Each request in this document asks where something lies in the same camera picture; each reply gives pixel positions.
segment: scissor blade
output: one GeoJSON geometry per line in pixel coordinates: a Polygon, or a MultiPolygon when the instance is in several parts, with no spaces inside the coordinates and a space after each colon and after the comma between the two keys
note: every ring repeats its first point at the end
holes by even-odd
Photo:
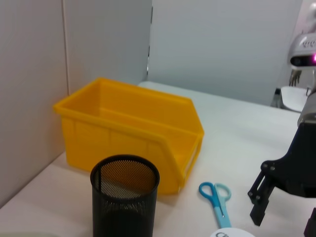
{"type": "Polygon", "coordinates": [[[219,206],[214,208],[214,212],[218,221],[220,228],[229,228],[232,227],[231,222],[228,217],[228,213],[225,208],[221,210],[219,206]]]}

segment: pen holder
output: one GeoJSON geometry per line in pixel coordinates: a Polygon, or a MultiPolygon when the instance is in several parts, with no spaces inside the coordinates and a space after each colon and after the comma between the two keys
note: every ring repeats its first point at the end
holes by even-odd
{"type": "Polygon", "coordinates": [[[93,168],[90,180],[93,237],[152,237],[159,184],[152,163],[113,156],[93,168]]]}

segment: white wall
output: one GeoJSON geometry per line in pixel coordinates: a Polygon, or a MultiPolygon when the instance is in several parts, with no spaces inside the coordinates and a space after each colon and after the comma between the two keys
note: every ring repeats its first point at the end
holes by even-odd
{"type": "Polygon", "coordinates": [[[0,1],[0,207],[64,150],[60,0],[0,1]]]}
{"type": "Polygon", "coordinates": [[[65,0],[69,88],[147,75],[151,0],[65,0]]]}
{"type": "MultiPolygon", "coordinates": [[[[291,37],[291,42],[295,39],[297,35],[301,34],[302,31],[305,33],[307,32],[306,16],[308,13],[308,9],[313,2],[316,2],[316,0],[303,0],[295,30],[291,37]]],[[[291,71],[292,70],[290,66],[285,61],[282,69],[282,74],[280,75],[280,78],[278,80],[278,88],[281,88],[282,86],[287,86],[289,84],[291,71]]],[[[313,78],[314,76],[312,70],[303,71],[300,77],[300,83],[297,85],[297,87],[307,88],[308,85],[312,86],[313,78]]]]}
{"type": "Polygon", "coordinates": [[[154,0],[148,80],[269,105],[301,0],[154,0]]]}

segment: white round label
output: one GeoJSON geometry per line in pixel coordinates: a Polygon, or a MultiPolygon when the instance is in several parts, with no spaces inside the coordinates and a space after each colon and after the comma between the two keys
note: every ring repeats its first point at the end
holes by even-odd
{"type": "Polygon", "coordinates": [[[255,237],[247,231],[236,228],[223,228],[215,231],[210,237],[255,237]]]}

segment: scissor handle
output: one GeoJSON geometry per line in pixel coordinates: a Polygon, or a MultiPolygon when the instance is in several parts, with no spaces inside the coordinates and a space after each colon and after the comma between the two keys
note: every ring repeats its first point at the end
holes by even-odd
{"type": "Polygon", "coordinates": [[[208,200],[210,200],[210,202],[212,203],[213,207],[219,206],[219,199],[217,197],[217,192],[216,192],[215,187],[214,187],[214,185],[212,183],[209,183],[209,182],[201,183],[200,186],[198,187],[198,191],[203,197],[205,197],[208,200]],[[212,195],[207,194],[207,193],[205,193],[202,190],[202,188],[204,186],[209,186],[211,188],[212,195]]]}
{"type": "Polygon", "coordinates": [[[215,191],[217,193],[217,197],[219,199],[219,202],[220,202],[221,206],[225,206],[225,202],[228,201],[229,199],[231,199],[231,197],[232,197],[231,190],[224,184],[214,184],[214,189],[215,189],[215,191]],[[225,190],[227,192],[227,195],[226,196],[220,195],[220,193],[218,191],[219,189],[225,190]]]}

